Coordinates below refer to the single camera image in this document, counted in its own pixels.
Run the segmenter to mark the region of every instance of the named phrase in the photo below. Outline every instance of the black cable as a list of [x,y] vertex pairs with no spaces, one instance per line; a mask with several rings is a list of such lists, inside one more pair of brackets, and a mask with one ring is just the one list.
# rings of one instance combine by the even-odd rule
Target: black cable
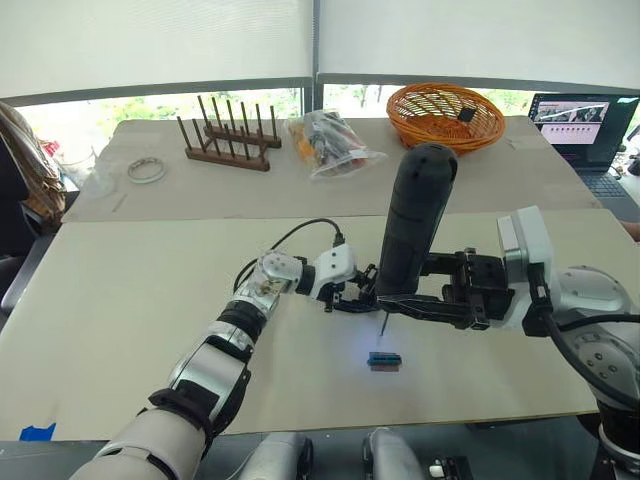
[[547,325],[549,336],[551,337],[551,340],[553,340],[556,348],[560,351],[569,365],[571,365],[582,376],[582,378],[587,381],[587,383],[625,407],[632,410],[638,409],[637,399],[633,398],[631,395],[627,395],[624,392],[614,389],[608,383],[596,376],[594,372],[589,370],[589,368],[582,363],[582,360],[580,360],[578,355],[569,348],[569,345],[562,339],[562,333],[558,329],[558,325],[553,320],[553,316],[550,312],[541,312],[541,317]]
[[547,285],[544,279],[544,263],[530,264],[527,275],[529,279],[529,294],[531,295],[533,308],[544,321],[551,340],[564,359],[596,390],[631,410],[637,410],[639,405],[637,399],[614,389],[608,383],[604,382],[591,371],[589,367],[582,363],[582,360],[580,360],[576,352],[563,340],[562,332],[560,332],[552,315],[553,305],[550,300],[549,285]]
[[640,315],[619,314],[619,315],[597,315],[595,317],[581,318],[564,325],[558,325],[558,330],[561,332],[570,332],[580,327],[586,327],[587,325],[595,325],[598,323],[640,323]]
[[[284,242],[287,238],[289,238],[291,235],[293,235],[294,233],[296,233],[298,230],[308,226],[308,225],[313,225],[314,223],[328,223],[329,225],[331,225],[335,231],[336,231],[336,235],[334,237],[333,240],[333,246],[337,247],[338,245],[341,245],[344,243],[344,235],[342,234],[342,231],[340,230],[340,227],[338,226],[338,224],[336,222],[334,222],[333,220],[330,220],[328,218],[314,218],[312,220],[307,220],[306,222],[302,222],[299,225],[296,225],[295,227],[293,227],[291,230],[289,230],[287,233],[285,233],[276,243],[274,243],[270,250],[275,250],[276,248],[278,248],[282,242]],[[251,268],[253,265],[255,265],[255,263],[258,261],[257,258],[254,258],[253,260],[251,260],[249,263],[247,263],[244,267],[242,267],[242,270],[240,270],[240,273],[238,273],[238,275],[236,275],[236,279],[233,282],[233,291],[235,292],[238,287],[247,279],[251,276],[251,274],[253,273],[253,268]]]
[[616,180],[620,180],[622,178],[622,175],[620,175],[620,172],[618,172],[618,170],[613,166],[613,165],[609,165],[609,168],[611,170],[613,170],[614,172],[616,172],[615,175],[613,175],[613,178]]

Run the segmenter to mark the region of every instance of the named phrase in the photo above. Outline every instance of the laptop keyboard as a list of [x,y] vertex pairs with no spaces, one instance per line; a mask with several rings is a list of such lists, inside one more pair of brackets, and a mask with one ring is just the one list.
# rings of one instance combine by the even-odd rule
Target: laptop keyboard
[[584,184],[596,197],[626,197],[627,193],[611,175],[581,175]]

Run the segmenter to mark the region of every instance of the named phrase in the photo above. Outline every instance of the wooden peg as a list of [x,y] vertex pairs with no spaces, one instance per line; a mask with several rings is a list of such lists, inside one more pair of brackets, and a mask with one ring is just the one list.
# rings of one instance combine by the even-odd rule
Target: wooden peg
[[198,142],[200,142],[200,148],[202,148],[202,151],[204,152],[206,148],[204,146],[204,142],[202,141],[202,135],[200,135],[200,128],[198,127],[198,122],[196,122],[195,118],[192,118],[191,120],[193,121],[193,128],[196,129],[196,134],[198,135]]
[[220,156],[220,147],[218,146],[218,139],[214,136],[214,137],[211,137],[211,141],[213,143],[213,146],[216,149],[216,153],[218,154],[218,156]]
[[180,130],[182,131],[182,136],[184,137],[184,141],[187,144],[187,148],[192,150],[191,143],[189,142],[189,137],[187,136],[187,131],[184,129],[184,125],[182,124],[182,119],[178,116],[178,125],[180,125]]
[[211,97],[211,102],[213,102],[213,110],[216,112],[216,118],[218,119],[218,128],[222,130],[222,121],[220,120],[220,112],[218,112],[218,104],[216,103],[216,97]]
[[260,119],[260,105],[258,105],[256,103],[256,115],[258,115],[258,134],[260,135],[260,138],[264,137],[264,134],[262,133],[262,120]]
[[244,156],[249,160],[249,147],[247,146],[247,137],[244,134],[244,127],[240,127],[240,133],[242,134],[242,145],[244,145]]
[[271,129],[273,130],[273,139],[278,140],[278,134],[276,133],[276,115],[273,113],[273,105],[269,107],[271,110]]
[[236,154],[233,151],[233,142],[231,141],[231,135],[229,135],[229,126],[226,123],[224,124],[224,131],[227,134],[227,140],[229,141],[229,151],[231,152],[231,156],[233,158],[236,158]]
[[242,109],[242,120],[244,120],[244,130],[245,132],[247,132],[247,135],[249,135],[250,134],[249,122],[247,122],[247,112],[244,110],[244,102],[240,102],[240,108]]
[[233,121],[233,112],[231,111],[231,102],[227,100],[227,110],[229,110],[229,120],[231,120],[231,129],[236,133],[236,122]]
[[204,124],[211,128],[211,122],[207,118],[207,111],[204,109],[204,104],[202,103],[202,97],[198,95],[198,103],[200,104],[200,110],[202,111],[202,118],[204,118]]

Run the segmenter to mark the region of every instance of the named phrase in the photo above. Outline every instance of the white roller shade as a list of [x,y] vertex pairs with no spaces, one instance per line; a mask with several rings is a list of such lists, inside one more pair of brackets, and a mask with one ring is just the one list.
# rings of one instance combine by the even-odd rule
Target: white roller shade
[[640,1],[323,0],[319,71],[640,88]]
[[306,0],[3,0],[0,98],[311,76]]

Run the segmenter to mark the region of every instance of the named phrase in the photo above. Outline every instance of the blue object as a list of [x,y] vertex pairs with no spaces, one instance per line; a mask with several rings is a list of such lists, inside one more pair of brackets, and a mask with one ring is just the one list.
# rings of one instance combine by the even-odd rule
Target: blue object
[[56,424],[52,423],[49,428],[38,428],[31,425],[30,427],[23,428],[20,433],[21,442],[48,442],[53,437],[53,431],[56,429]]
[[375,365],[401,365],[402,357],[397,353],[369,352],[369,366]]

